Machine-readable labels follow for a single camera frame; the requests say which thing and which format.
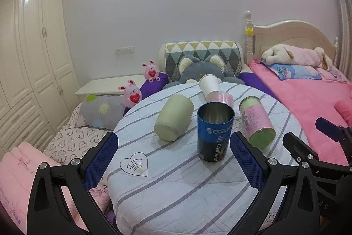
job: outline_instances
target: bed post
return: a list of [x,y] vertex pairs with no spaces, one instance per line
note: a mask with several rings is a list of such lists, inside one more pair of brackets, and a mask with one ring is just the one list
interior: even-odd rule
[[246,26],[245,26],[245,34],[246,34],[246,55],[245,62],[248,65],[250,61],[253,59],[253,23],[251,21],[252,14],[250,11],[245,13],[246,16]]
[[334,47],[335,47],[335,54],[334,54],[334,60],[333,60],[333,65],[335,66],[335,67],[337,67],[337,57],[338,57],[338,55],[339,55],[339,43],[338,43],[338,41],[339,41],[339,38],[338,37],[335,37],[335,44],[334,44]]

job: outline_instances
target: pink bunny plush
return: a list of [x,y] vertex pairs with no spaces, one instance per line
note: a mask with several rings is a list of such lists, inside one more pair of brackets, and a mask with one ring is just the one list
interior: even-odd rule
[[160,81],[158,67],[152,60],[149,60],[149,64],[143,63],[142,66],[145,67],[144,78],[149,82],[153,82],[153,80]]
[[142,93],[132,80],[127,81],[128,86],[120,86],[119,90],[124,91],[123,103],[126,108],[132,108],[142,100]]

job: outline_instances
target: pink cup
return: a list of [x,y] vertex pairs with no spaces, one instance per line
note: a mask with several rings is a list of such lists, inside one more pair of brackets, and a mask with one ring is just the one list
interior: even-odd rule
[[213,92],[209,96],[210,97],[208,102],[220,102],[229,105],[231,108],[233,108],[234,99],[231,94],[227,92]]

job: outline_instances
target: red heart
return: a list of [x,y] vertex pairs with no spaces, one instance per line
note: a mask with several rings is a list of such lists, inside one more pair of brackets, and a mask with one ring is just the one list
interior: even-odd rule
[[148,75],[149,75],[150,77],[154,77],[155,74],[156,74],[155,70],[152,70],[152,71],[149,71],[149,72],[148,72]]
[[139,95],[138,93],[135,93],[134,95],[131,95],[131,96],[130,96],[130,100],[131,100],[133,103],[138,103],[139,97],[140,97],[140,95]]

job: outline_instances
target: electrical outlet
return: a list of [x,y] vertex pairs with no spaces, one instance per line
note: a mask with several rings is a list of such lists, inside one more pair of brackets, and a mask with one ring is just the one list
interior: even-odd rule
[[127,54],[133,54],[133,53],[134,53],[134,47],[133,47],[133,46],[117,48],[117,49],[115,50],[116,56],[127,55]]

